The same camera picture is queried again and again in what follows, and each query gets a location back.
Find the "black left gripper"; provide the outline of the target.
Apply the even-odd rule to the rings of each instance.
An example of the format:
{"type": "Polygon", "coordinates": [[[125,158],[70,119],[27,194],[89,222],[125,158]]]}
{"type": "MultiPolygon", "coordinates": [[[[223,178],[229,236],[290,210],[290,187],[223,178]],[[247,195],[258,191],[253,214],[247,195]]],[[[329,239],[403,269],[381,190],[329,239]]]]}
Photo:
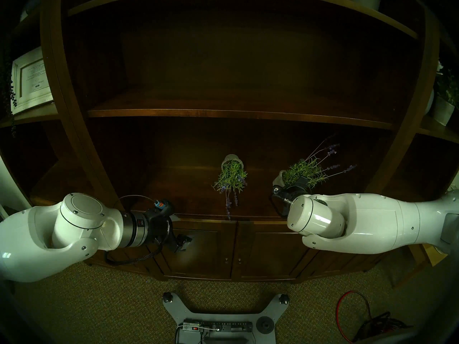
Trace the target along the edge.
{"type": "Polygon", "coordinates": [[[145,243],[156,240],[173,253],[186,251],[191,244],[193,238],[184,234],[178,235],[177,243],[172,221],[181,221],[181,218],[174,214],[174,207],[167,199],[156,200],[154,206],[145,211],[145,218],[148,226],[145,243]]]}

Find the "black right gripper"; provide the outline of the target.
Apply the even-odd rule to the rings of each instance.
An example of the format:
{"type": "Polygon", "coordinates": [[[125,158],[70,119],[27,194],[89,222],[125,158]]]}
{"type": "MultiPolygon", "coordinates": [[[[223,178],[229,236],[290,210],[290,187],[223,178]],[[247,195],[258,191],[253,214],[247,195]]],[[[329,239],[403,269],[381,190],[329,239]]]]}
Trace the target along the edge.
{"type": "Polygon", "coordinates": [[[276,184],[272,187],[272,197],[279,198],[283,202],[293,202],[297,197],[306,194],[311,194],[311,189],[309,180],[304,176],[300,176],[292,185],[282,187],[276,184]]]}

